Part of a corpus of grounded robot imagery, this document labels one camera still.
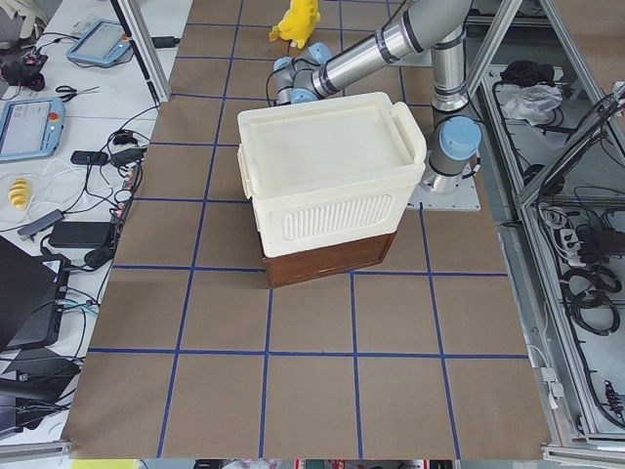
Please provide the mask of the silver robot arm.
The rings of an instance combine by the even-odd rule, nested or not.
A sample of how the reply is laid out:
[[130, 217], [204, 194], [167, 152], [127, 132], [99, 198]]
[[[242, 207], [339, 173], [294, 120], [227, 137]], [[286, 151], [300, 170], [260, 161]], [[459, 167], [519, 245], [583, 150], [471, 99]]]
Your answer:
[[434, 75], [435, 128], [470, 104], [465, 52], [470, 1], [414, 1], [380, 28], [338, 54], [322, 42], [309, 44], [320, 20], [316, 1], [293, 1], [270, 40], [285, 39], [301, 50], [272, 66], [274, 106], [316, 102], [409, 55], [429, 53]]

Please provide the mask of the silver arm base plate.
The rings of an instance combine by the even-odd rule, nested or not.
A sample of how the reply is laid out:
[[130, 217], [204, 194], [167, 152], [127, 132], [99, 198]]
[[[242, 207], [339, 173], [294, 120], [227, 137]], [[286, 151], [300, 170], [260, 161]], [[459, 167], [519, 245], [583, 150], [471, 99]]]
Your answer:
[[443, 176], [427, 163], [421, 182], [406, 204], [408, 210], [478, 212], [481, 210], [470, 163], [455, 176]]

